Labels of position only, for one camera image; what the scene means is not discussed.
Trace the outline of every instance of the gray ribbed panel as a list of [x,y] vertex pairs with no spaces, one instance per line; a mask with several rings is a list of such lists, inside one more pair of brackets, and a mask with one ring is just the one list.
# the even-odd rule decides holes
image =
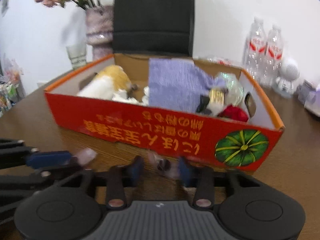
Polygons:
[[187,201],[133,201],[123,211],[110,212],[84,240],[236,240],[210,212],[197,211]]

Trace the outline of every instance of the pink vase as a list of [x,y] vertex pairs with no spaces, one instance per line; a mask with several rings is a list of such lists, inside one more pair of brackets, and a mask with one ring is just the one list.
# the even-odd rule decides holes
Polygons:
[[87,44],[92,45],[93,60],[113,53],[113,5],[86,10]]

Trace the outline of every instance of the clear glass cup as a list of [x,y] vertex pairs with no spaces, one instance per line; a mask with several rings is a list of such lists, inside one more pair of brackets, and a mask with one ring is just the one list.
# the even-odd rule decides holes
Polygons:
[[66,46],[66,49],[73,69],[87,65],[87,44],[85,42]]

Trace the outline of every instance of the black circular cover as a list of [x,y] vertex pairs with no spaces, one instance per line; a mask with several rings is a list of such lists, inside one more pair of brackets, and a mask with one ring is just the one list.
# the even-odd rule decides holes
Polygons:
[[272,188],[243,188],[218,211],[221,223],[235,237],[285,240],[298,236],[305,222],[301,205]]
[[99,223],[101,208],[78,188],[57,187],[26,199],[14,214],[14,223],[26,239],[74,240]]

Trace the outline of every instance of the green pumpkin illustration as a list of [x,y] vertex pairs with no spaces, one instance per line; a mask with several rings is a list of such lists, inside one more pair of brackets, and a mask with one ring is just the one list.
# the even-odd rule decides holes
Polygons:
[[218,141],[215,157],[227,166],[247,166],[260,159],[269,141],[261,131],[241,130]]

